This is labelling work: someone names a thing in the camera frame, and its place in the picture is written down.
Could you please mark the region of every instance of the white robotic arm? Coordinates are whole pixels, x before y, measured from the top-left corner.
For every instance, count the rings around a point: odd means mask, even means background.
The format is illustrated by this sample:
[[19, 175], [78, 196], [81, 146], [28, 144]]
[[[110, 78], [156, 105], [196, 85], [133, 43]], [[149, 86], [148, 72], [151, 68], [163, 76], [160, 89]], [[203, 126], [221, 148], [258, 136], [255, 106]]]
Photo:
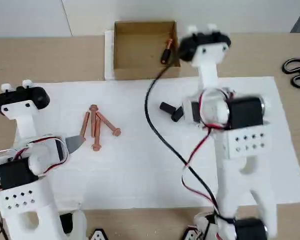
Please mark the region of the white robotic arm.
[[[263, 240], [277, 235], [277, 206], [269, 184], [268, 159], [271, 150], [269, 124], [264, 121], [265, 104], [261, 96], [240, 96], [220, 88], [217, 64], [221, 63], [231, 45], [230, 39], [210, 26], [207, 33], [190, 27], [190, 36], [180, 44], [181, 59], [190, 62], [199, 72], [198, 91], [182, 102], [188, 123], [222, 126], [216, 130], [215, 154], [217, 161], [218, 193], [216, 225], [210, 225], [202, 214], [195, 223], [205, 239]], [[258, 219], [234, 220], [242, 194], [254, 197]], [[247, 226], [253, 230], [246, 235]], [[185, 239], [196, 235], [190, 231]]]

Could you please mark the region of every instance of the table surface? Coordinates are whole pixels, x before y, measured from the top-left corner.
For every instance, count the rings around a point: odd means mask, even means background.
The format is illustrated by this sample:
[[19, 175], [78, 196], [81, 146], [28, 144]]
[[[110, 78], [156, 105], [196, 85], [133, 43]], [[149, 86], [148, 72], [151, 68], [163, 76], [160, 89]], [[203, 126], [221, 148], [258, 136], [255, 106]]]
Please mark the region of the table surface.
[[[293, 88], [291, 76], [281, 72], [285, 60], [300, 57], [300, 33], [236, 33], [230, 37], [232, 46], [218, 68], [219, 76], [275, 77], [300, 164], [300, 89]], [[180, 74], [195, 76], [196, 71], [184, 63]], [[103, 36], [0, 39], [0, 85], [19, 85], [24, 79], [60, 82], [103, 78]], [[1, 115], [0, 124], [0, 149], [4, 149], [13, 143], [15, 124]], [[104, 228], [110, 240], [177, 240], [199, 211], [211, 208], [90, 210], [86, 211], [87, 234]], [[252, 206], [239, 209], [239, 216], [255, 214]], [[278, 205], [277, 239], [300, 240], [300, 203]]]

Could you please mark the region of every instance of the screw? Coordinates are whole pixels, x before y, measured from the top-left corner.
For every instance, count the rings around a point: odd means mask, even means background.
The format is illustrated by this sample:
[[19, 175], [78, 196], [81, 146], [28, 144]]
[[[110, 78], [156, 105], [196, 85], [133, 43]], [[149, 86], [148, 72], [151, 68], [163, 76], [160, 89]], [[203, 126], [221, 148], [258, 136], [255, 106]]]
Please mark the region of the screw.
[[91, 137], [94, 138], [96, 133], [96, 112], [98, 111], [98, 106], [92, 104], [89, 110], [91, 111]]
[[90, 112], [87, 111], [84, 115], [81, 131], [80, 131], [80, 135], [83, 137], [84, 140], [86, 140], [85, 134], [86, 134], [86, 130], [87, 130], [89, 116], [90, 116]]
[[94, 144], [92, 145], [93, 151], [97, 152], [101, 149], [100, 145], [100, 126], [101, 126], [101, 120], [99, 117], [96, 117], [95, 119], [95, 133], [94, 133]]
[[116, 136], [116, 137], [120, 136], [120, 134], [121, 134], [120, 128], [116, 128], [115, 126], [113, 126], [112, 123], [109, 122], [109, 120], [106, 119], [105, 116], [103, 116], [99, 111], [96, 113], [96, 115], [101, 119], [102, 122], [104, 122], [112, 130], [113, 136]]

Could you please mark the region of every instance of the black scissors handle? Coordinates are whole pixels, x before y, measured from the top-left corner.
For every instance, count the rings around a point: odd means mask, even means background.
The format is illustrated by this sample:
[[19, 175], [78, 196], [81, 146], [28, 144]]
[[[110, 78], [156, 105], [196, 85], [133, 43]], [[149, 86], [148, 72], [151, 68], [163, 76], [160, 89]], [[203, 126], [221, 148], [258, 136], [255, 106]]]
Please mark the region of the black scissors handle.
[[[297, 66], [295, 68], [288, 68], [288, 65], [291, 63], [300, 63], [300, 57], [294, 57], [285, 61], [285, 63], [282, 65], [282, 72], [284, 72], [285, 74], [300, 73], [300, 66]], [[291, 85], [300, 89], [300, 84], [297, 83], [298, 80], [300, 80], [300, 74], [291, 79]]]

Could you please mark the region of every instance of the white foam block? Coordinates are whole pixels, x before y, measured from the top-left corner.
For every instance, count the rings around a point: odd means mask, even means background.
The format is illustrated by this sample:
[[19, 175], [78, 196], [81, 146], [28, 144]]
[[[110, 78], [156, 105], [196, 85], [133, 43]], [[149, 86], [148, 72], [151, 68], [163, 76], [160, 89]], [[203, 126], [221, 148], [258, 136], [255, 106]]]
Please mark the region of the white foam block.
[[[181, 184], [182, 162], [150, 129], [144, 113], [145, 94], [150, 80], [65, 82], [40, 84], [50, 96], [50, 104], [41, 110], [35, 123], [41, 134], [78, 135], [85, 111], [91, 104], [122, 134], [112, 136], [101, 125], [101, 151], [91, 150], [90, 126], [87, 141], [71, 155], [68, 163], [49, 173], [49, 180], [61, 209], [174, 208], [209, 206], [201, 197]], [[188, 158], [206, 134], [182, 119], [178, 123], [159, 109], [162, 101], [180, 106], [197, 90], [196, 77], [161, 79], [149, 99], [153, 124], [166, 140]], [[300, 202], [300, 167], [291, 140], [285, 112], [273, 77], [221, 78], [221, 86], [237, 93], [261, 94], [271, 102], [273, 150], [267, 156], [271, 166], [271, 184], [278, 204]], [[193, 168], [217, 192], [214, 141], [210, 138], [193, 159]], [[203, 187], [187, 173], [191, 187]], [[242, 205], [253, 205], [249, 193], [238, 196]]]

